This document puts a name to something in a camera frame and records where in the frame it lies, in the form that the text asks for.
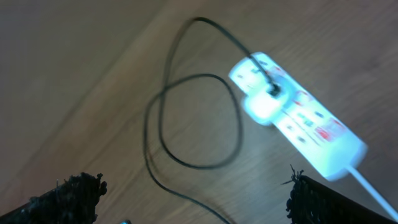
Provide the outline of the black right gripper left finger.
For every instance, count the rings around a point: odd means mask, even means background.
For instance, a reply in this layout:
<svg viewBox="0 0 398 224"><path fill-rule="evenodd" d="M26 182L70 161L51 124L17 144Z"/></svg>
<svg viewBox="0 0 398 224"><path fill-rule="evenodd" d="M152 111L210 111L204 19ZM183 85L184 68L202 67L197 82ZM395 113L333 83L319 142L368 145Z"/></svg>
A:
<svg viewBox="0 0 398 224"><path fill-rule="evenodd" d="M100 197L107 193L102 176L72 175L62 185L1 215L1 224L92 224Z"/></svg>

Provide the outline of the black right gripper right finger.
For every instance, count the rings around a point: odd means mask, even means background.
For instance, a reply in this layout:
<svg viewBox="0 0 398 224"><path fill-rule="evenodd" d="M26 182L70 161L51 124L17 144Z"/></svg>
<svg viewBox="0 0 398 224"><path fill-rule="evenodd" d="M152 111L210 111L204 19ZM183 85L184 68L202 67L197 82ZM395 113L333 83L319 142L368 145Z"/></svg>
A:
<svg viewBox="0 0 398 224"><path fill-rule="evenodd" d="M388 201L355 168L349 167L348 171L385 209L389 218L303 175L302 170L294 170L289 180L294 185L286 203L287 218L294 224L397 223L397 211Z"/></svg>

